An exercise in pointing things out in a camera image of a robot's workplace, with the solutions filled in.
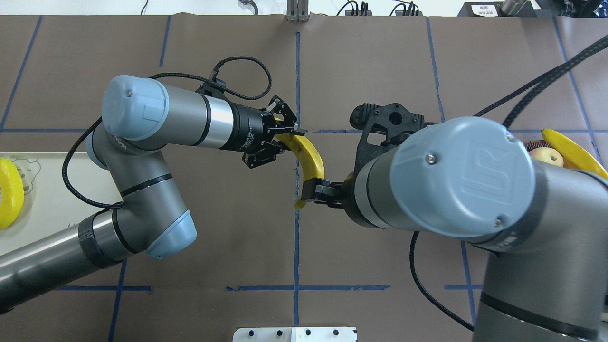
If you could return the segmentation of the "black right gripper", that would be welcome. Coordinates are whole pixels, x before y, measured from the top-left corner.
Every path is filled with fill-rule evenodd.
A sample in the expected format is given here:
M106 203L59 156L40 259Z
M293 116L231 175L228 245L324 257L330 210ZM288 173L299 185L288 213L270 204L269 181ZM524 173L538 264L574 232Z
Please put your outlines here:
M352 111L349 123L362 135L356 148L353 171L343 182L311 178L303 183L301 200L343 209L356 224L370 224L355 197L357 178L365 165L399 147L414 133L425 128L423 115L409 111L401 104L376 105L364 103Z

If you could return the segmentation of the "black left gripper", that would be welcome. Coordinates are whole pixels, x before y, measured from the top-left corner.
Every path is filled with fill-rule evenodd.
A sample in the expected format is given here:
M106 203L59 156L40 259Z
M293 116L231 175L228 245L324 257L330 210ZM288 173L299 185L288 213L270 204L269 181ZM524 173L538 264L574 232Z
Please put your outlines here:
M243 162L250 169L275 162L287 146L273 140L276 134L304 136L297 117L289 105L277 95L267 108L256 109L231 102L219 90L203 84L196 93L206 106L206 126L197 146L243 153Z

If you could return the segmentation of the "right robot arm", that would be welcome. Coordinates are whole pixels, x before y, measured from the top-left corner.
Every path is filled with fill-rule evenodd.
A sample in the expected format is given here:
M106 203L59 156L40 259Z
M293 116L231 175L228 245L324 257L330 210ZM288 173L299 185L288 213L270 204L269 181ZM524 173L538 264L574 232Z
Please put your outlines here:
M489 252L475 342L599 342L607 292L607 178L530 156L508 130L556 80L607 47L602 37L562 65L472 116L427 123L401 104L362 104L354 170L343 182L303 183L302 200L343 209L363 227L412 231L420 292L421 231Z

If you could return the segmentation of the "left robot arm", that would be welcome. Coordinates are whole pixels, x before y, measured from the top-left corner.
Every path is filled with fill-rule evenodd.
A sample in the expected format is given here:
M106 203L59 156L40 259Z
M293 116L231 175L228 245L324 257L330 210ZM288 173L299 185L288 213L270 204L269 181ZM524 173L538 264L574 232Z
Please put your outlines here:
M228 100L227 93L237 93L215 76L200 78L194 92L161 84L162 77L121 75L109 82L102 116L84 139L122 201L2 255L2 314L137 253L160 260L195 241L195 224L161 152L165 145L240 152L256 168L287 149L283 139L304 135L278 96L259 110Z

